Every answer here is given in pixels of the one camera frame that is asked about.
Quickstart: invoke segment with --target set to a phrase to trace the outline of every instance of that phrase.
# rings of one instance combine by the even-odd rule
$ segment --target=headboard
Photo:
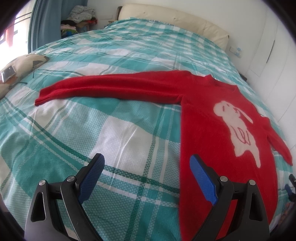
[[[137,3],[130,3],[123,7],[118,7],[117,11],[116,20],[127,19],[129,17],[157,20],[206,37],[223,50],[226,49],[228,43],[229,35],[225,30],[203,18],[182,11]]]

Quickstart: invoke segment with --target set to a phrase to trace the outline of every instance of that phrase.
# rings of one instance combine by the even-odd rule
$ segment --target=curtain
[[[61,39],[61,20],[68,17],[76,5],[86,6],[88,0],[36,0],[32,10],[28,53]]]

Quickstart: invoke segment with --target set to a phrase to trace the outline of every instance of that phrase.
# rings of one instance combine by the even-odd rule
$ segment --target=teal and white checkered bedding
[[[24,228],[36,185],[63,181],[96,153],[106,166],[83,207],[104,240],[180,240],[178,225],[179,105],[74,97],[34,106],[40,89],[84,75],[188,70],[238,85],[241,93],[275,118],[240,78],[226,53],[182,28],[141,19],[114,22],[47,44],[34,53],[50,60],[0,101],[0,191]],[[284,185],[292,168],[273,151],[279,199],[273,228],[288,202]],[[71,228],[60,205],[65,225]]]

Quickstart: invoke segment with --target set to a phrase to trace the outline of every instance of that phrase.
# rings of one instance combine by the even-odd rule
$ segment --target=bed
[[[59,80],[160,70],[211,74],[219,81],[237,85],[284,139],[269,109],[241,79],[224,52],[228,39],[225,31],[205,24],[203,30],[209,26],[220,31],[214,38],[206,38],[178,23],[131,16],[130,9],[123,7],[119,21],[104,30],[78,34],[34,51],[48,56],[49,61],[36,69],[34,76],[31,73],[22,80],[27,84],[16,85],[0,101],[0,191],[22,228],[40,180],[59,182],[75,175],[100,152],[106,165],[92,196],[83,204],[100,236],[104,240],[181,239],[181,107],[90,97],[53,100],[36,107],[40,89]],[[278,205],[270,229],[287,207],[284,186],[292,172],[278,152],[273,150],[273,154]],[[63,205],[60,209],[65,225],[71,229]]]

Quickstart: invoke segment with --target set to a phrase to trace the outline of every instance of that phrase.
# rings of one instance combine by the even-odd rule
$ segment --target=rabbit ear
[[[239,108],[236,108],[241,114],[243,114],[243,116],[244,117],[246,117],[247,118],[247,120],[249,121],[249,122],[251,122],[252,124],[253,124],[253,120],[245,113],[245,112],[243,112],[241,109],[239,109]]]

